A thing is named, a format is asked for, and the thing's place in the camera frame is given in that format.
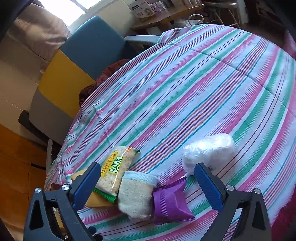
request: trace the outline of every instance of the box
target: box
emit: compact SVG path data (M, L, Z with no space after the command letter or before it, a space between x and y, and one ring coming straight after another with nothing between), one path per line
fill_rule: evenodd
M138 18L146 18L155 14L145 0L134 1L131 4L128 4L128 7Z

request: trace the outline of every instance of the round table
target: round table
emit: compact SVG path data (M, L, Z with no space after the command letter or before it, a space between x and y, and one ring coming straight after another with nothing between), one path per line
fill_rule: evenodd
M130 170L168 184L186 174L182 146L224 132L236 154L214 174L238 190L259 188L272 224L295 188L294 82L295 60L266 39L220 25L172 29L85 101L46 187L70 181L93 161L102 164L118 145L141 150ZM117 208L84 207L78 214L104 240L196 241L217 212L193 176L184 193L195 221L131 223Z

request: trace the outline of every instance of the purple packaged snack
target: purple packaged snack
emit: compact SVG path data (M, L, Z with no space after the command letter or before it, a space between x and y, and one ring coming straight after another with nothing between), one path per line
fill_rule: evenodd
M156 188L153 192L154 197L154 224L182 223L194 221L194 215L187 207L184 195L187 177Z

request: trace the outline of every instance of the metal screw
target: metal screw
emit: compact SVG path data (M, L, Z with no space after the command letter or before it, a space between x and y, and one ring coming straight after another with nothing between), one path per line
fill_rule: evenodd
M231 185L227 185L227 186L226 186L226 189L227 189L228 191L233 191L233 190L234 190L234 187L231 186Z
M67 191L70 188L70 186L68 184L64 184L62 186L62 190Z
M254 189L254 192L257 193L257 194L260 194L260 193L261 193L261 191L260 191L259 188L255 188L255 189Z
M34 192L35 193L40 193L41 192L41 188L36 188Z

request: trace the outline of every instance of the blue gripper pad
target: blue gripper pad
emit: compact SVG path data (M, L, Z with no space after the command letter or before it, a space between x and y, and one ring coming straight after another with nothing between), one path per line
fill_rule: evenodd
M76 188L76 191L72 193L72 207L75 211L84 207L94 186L100 179L100 176L101 166L99 163L93 162L82 175L77 176L77 178L72 182L71 187Z
M222 195L200 164L195 165L194 177L212 209L220 212L223 209Z

